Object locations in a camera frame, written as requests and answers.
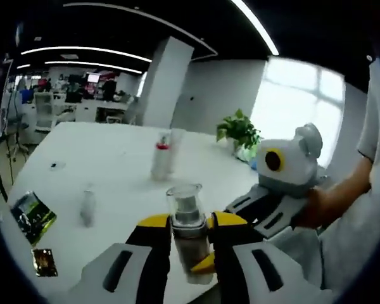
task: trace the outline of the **potted plant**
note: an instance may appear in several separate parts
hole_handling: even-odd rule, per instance
[[[242,110],[238,109],[235,115],[225,117],[217,125],[217,142],[225,137],[231,153],[235,153],[240,147],[250,149],[256,145],[260,138],[259,132]]]

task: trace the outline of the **plant pot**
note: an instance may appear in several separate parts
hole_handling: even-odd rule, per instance
[[[236,144],[238,143],[238,140],[233,138],[227,138],[227,149],[230,154],[235,154],[235,152],[238,150],[236,147]]]

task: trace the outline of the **bright window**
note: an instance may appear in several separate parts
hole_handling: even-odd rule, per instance
[[[324,143],[319,165],[333,156],[345,104],[343,77],[320,66],[271,57],[253,107],[251,121],[264,138],[291,139],[295,128],[312,122]]]

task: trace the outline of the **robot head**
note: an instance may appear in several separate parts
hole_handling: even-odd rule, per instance
[[[292,140],[263,140],[257,152],[259,184],[276,189],[285,184],[312,187],[321,149],[321,134],[312,123],[298,127]]]

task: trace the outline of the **white sleeve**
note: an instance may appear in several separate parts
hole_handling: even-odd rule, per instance
[[[379,112],[377,109],[376,97],[372,90],[372,79],[370,79],[369,91],[367,93],[366,115],[357,149],[361,155],[372,162],[376,155],[378,137]]]

